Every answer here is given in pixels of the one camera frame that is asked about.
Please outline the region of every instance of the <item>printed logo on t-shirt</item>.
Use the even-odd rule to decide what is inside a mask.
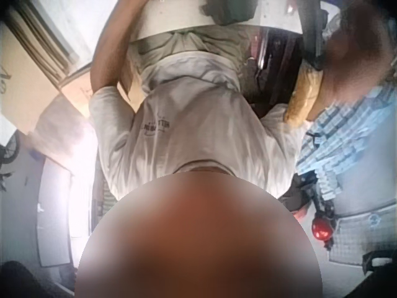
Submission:
[[[147,136],[155,135],[156,132],[166,132],[169,129],[169,121],[163,119],[150,121],[143,124],[141,129],[145,131]]]

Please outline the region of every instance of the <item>sleeve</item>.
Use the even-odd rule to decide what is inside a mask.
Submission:
[[[286,104],[278,104],[261,119],[270,138],[267,144],[269,170],[266,191],[276,198],[284,195],[291,186],[303,138],[312,125],[311,122],[305,121],[301,127],[291,128],[283,120],[287,107]]]
[[[119,181],[123,156],[130,136],[135,113],[116,87],[98,90],[89,102],[91,120],[96,131],[99,158],[110,191],[119,198]]]

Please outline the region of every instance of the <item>white t-shirt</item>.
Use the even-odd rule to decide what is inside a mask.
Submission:
[[[110,190],[121,199],[144,183],[216,166],[276,198],[290,187],[309,122],[291,129],[286,105],[258,119],[232,63],[204,52],[173,55],[142,74],[147,98],[135,114],[117,88],[90,101]]]

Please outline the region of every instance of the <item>red ball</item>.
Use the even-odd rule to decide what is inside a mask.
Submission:
[[[332,238],[334,230],[327,219],[315,218],[311,223],[311,231],[315,239],[320,241],[328,241]]]

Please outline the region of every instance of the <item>man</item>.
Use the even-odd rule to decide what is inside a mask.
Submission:
[[[132,46],[147,93],[134,113],[117,91],[129,39],[148,0],[119,0],[91,69],[90,111],[110,190],[121,199],[165,175],[209,171],[236,176],[279,198],[290,187],[303,137],[335,101],[362,98],[385,75],[392,51],[381,15],[357,1],[349,30],[328,43],[319,98],[301,127],[283,122],[285,105],[258,119],[239,92],[248,49],[240,27],[204,27]]]

